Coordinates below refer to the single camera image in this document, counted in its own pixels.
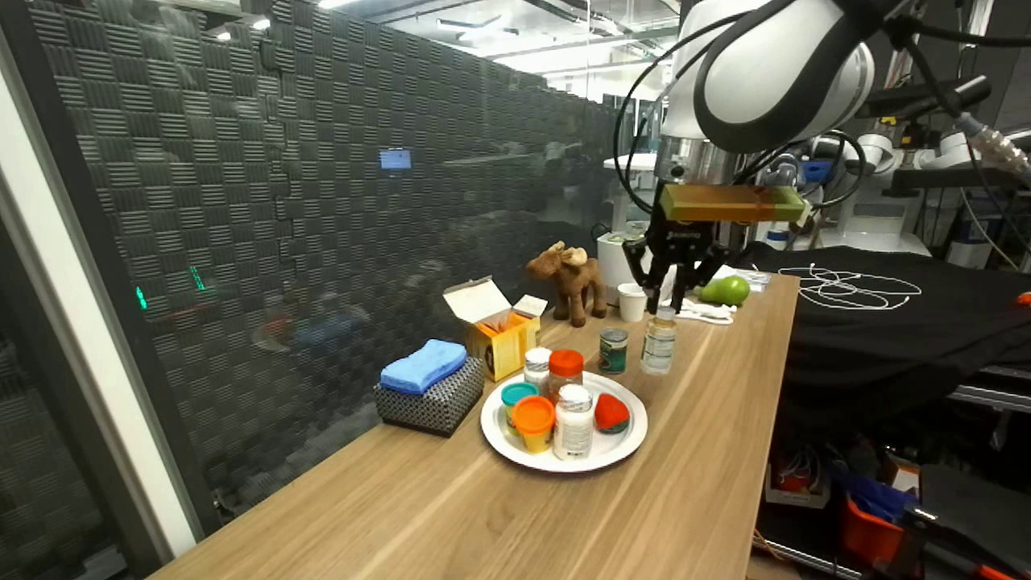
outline storage bin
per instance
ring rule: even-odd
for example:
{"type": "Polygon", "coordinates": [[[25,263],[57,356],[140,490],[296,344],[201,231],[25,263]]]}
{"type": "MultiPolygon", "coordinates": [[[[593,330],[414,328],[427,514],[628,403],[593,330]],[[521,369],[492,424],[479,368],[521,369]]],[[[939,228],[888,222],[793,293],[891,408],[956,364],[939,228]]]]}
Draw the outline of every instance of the storage bin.
{"type": "Polygon", "coordinates": [[[841,546],[867,566],[894,562],[903,544],[903,528],[863,513],[851,497],[846,500],[841,546]]]}

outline stuffed toy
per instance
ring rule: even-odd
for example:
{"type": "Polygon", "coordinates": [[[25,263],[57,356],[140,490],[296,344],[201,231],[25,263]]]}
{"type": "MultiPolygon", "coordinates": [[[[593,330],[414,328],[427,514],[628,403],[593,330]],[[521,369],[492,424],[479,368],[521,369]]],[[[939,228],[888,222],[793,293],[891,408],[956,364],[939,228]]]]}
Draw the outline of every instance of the stuffed toy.
{"type": "Polygon", "coordinates": [[[586,313],[605,316],[599,262],[586,256],[584,248],[566,248],[555,242],[539,256],[525,263],[536,281],[550,281],[558,289],[555,318],[572,318],[572,324],[586,324],[586,313]]]}

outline wooden countertop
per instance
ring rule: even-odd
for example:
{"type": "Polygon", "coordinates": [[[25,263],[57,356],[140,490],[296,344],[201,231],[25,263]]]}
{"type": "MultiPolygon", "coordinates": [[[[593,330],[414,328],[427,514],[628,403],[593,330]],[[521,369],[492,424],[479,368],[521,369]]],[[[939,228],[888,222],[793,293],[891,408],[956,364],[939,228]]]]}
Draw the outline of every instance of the wooden countertop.
{"type": "MultiPolygon", "coordinates": [[[[515,468],[487,446],[479,404],[452,438],[377,424],[155,576],[744,576],[793,316],[797,281],[774,278],[730,328],[679,318],[667,376],[637,369],[631,328],[619,384],[651,427],[616,468],[515,468]]],[[[545,341],[598,361],[610,324],[545,341]]]]}

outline small cardboard box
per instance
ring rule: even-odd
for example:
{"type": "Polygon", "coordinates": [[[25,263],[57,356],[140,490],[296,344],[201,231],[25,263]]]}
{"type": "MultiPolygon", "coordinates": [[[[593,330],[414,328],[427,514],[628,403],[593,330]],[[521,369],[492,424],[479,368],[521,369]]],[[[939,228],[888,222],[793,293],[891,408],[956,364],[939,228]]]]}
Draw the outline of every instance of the small cardboard box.
{"type": "Polygon", "coordinates": [[[521,318],[521,355],[541,344],[545,310],[548,310],[548,299],[528,297],[528,293],[515,301],[515,316],[521,318]]]}
{"type": "Polygon", "coordinates": [[[528,328],[525,316],[512,313],[512,301],[492,278],[447,285],[446,301],[470,324],[468,350],[470,356],[485,356],[490,380],[519,373],[528,330],[536,328],[528,328]]]}
{"type": "Polygon", "coordinates": [[[832,503],[832,476],[820,474],[820,480],[809,490],[797,494],[797,490],[781,490],[769,480],[769,468],[768,468],[764,500],[776,504],[826,508],[832,503]]]}

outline green object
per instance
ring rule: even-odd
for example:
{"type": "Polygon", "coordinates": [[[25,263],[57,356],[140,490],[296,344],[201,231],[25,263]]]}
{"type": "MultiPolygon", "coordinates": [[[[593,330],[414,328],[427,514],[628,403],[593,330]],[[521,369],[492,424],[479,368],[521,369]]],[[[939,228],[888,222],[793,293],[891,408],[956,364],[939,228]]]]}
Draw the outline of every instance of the green object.
{"type": "Polygon", "coordinates": [[[703,301],[721,301],[721,307],[740,307],[752,293],[752,282],[744,278],[718,278],[697,289],[697,299],[703,301]]]}
{"type": "Polygon", "coordinates": [[[193,289],[197,289],[197,293],[208,293],[208,282],[202,282],[197,263],[192,263],[192,281],[193,281],[193,289]]]}
{"type": "Polygon", "coordinates": [[[152,310],[150,293],[144,293],[142,285],[131,285],[131,293],[137,293],[137,307],[140,307],[142,313],[150,313],[150,310],[152,310]]]}
{"type": "Polygon", "coordinates": [[[604,373],[623,373],[626,369],[626,344],[628,344],[628,330],[623,328],[610,328],[604,330],[604,346],[599,346],[599,368],[604,373]]]}

